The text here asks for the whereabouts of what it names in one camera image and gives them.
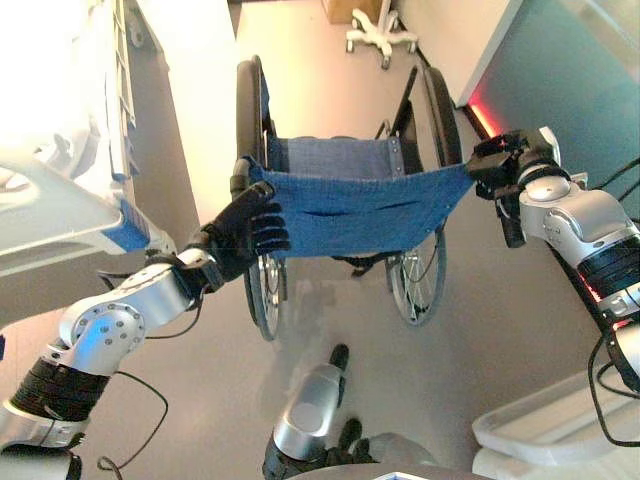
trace white tray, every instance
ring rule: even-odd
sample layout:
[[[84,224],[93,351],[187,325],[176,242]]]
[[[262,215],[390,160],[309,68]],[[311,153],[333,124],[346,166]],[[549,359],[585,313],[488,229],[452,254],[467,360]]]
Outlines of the white tray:
[[[613,368],[603,380],[626,390]],[[613,437],[639,437],[640,402],[596,389]],[[482,446],[537,465],[590,460],[615,448],[598,423],[586,372],[489,412],[472,428]]]

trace blue fabric seat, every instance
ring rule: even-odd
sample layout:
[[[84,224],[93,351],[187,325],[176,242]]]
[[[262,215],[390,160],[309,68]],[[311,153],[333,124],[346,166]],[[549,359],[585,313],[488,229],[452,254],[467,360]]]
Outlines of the blue fabric seat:
[[[269,138],[266,180],[290,234],[283,257],[406,251],[443,223],[472,184],[463,165],[404,175],[399,140]]]

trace red light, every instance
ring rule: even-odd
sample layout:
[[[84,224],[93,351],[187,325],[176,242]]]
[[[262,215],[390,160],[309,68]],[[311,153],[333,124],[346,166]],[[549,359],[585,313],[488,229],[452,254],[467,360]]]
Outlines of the red light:
[[[487,135],[489,135],[489,137],[495,137],[497,134],[497,130],[492,125],[493,122],[490,120],[487,112],[484,112],[484,109],[481,108],[478,104],[469,104],[469,107],[471,108],[471,111],[475,114],[475,116],[478,117],[478,121],[484,127]]]
[[[581,274],[578,274],[578,275],[580,276],[580,280],[582,280],[582,283],[584,283],[584,286],[587,287],[587,290],[589,290],[589,293],[591,294],[593,299],[596,301],[596,303],[599,303],[600,300],[602,299],[600,298],[600,295],[598,295],[598,292],[596,292],[593,288],[591,288],[591,285],[587,283],[587,281],[584,279],[584,277]]]
[[[613,331],[617,332],[620,328],[626,326],[630,322],[631,322],[631,320],[627,319],[627,320],[621,320],[621,321],[619,321],[617,323],[614,323],[613,324]]]

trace wheelchair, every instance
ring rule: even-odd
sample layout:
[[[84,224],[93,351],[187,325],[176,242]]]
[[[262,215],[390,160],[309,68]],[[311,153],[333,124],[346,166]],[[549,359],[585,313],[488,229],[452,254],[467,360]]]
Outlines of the wheelchair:
[[[230,181],[232,197],[255,181],[250,173],[255,164],[266,171],[302,172],[302,175],[331,178],[370,179],[423,172],[414,109],[409,99],[416,81],[424,84],[427,117],[439,169],[461,165],[462,154],[451,100],[444,79],[435,68],[416,66],[412,69],[393,123],[385,120],[373,140],[349,137],[281,139],[277,137],[269,113],[269,93],[259,57],[240,63],[236,104],[238,160]],[[318,161],[318,152],[322,152],[323,161]],[[324,158],[337,159],[340,167],[328,170],[331,162],[324,162]],[[391,167],[385,166],[385,172],[377,172],[376,168],[380,168],[376,161],[382,162],[380,165],[386,162]],[[445,221],[446,216],[418,246],[408,251],[391,249],[367,257],[344,256],[332,251],[328,255],[352,265],[356,277],[366,273],[375,263],[384,261],[387,286],[401,316],[411,326],[423,325],[435,315],[444,289]],[[355,252],[369,251],[362,245],[354,245],[351,253]],[[276,336],[280,306],[287,300],[286,258],[260,256],[245,274],[244,282],[251,317],[263,338],[271,341]]]

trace cardboard box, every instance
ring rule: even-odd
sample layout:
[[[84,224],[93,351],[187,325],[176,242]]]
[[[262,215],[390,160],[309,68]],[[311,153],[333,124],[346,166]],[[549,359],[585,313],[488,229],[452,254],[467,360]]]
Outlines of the cardboard box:
[[[377,25],[382,0],[322,0],[322,4],[329,23],[351,23],[351,11],[359,8]]]

